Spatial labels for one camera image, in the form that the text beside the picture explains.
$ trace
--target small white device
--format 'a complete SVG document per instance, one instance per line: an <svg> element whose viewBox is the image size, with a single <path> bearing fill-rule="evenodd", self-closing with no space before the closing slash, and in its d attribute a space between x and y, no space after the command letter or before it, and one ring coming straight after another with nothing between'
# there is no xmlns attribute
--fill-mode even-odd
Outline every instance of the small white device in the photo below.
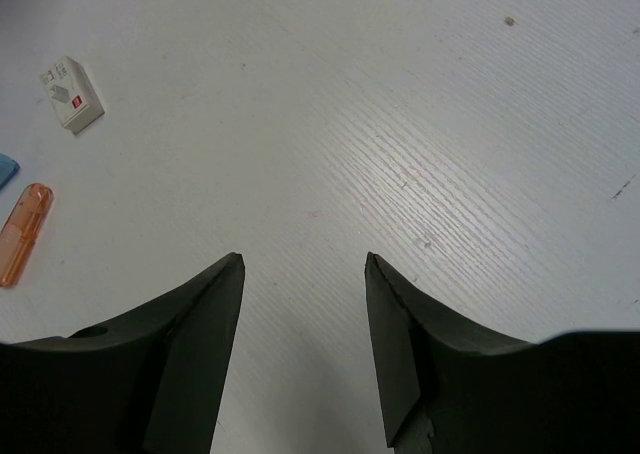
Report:
<svg viewBox="0 0 640 454"><path fill-rule="evenodd" d="M40 76L60 124L77 134L104 109L80 64L64 56Z"/></svg>

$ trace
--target scuff mark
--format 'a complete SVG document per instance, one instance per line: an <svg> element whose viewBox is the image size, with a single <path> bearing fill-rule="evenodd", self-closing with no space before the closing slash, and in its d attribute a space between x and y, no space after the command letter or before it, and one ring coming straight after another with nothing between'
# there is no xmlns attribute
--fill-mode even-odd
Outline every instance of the scuff mark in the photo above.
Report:
<svg viewBox="0 0 640 454"><path fill-rule="evenodd" d="M626 187L631 184L631 181L636 177L636 175L634 174L633 176L631 176L631 179L629 179L627 182L625 182L622 187L620 188L620 190L618 192L615 193L615 195L611 198L612 200L616 200L618 197L620 197L620 195L622 194L622 191L624 191L626 189Z"/></svg>

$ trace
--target orange object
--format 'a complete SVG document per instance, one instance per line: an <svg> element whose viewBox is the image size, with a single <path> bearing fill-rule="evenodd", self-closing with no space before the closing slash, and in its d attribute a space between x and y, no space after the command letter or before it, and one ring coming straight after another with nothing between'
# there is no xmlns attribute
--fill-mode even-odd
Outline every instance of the orange object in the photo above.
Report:
<svg viewBox="0 0 640 454"><path fill-rule="evenodd" d="M42 184L22 192L0 232L0 286L15 286L20 279L52 202L53 192Z"/></svg>

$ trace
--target white table surface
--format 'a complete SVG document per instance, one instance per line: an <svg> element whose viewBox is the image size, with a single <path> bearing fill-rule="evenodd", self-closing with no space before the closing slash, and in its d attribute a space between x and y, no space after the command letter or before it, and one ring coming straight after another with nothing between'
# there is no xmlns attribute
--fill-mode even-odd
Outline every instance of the white table surface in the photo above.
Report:
<svg viewBox="0 0 640 454"><path fill-rule="evenodd" d="M56 195L0 338L242 253L214 452L386 452L368 250L527 340L640 326L639 0L0 0L0 34L0 218ZM65 54L106 108L77 137Z"/></svg>

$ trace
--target orange capsule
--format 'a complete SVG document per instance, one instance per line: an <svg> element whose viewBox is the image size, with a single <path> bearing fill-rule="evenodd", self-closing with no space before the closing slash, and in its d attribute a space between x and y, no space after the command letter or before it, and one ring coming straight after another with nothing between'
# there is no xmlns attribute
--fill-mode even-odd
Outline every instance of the orange capsule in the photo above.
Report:
<svg viewBox="0 0 640 454"><path fill-rule="evenodd" d="M22 192L0 232L0 286L15 286L20 279L52 202L53 192L42 184Z"/></svg>

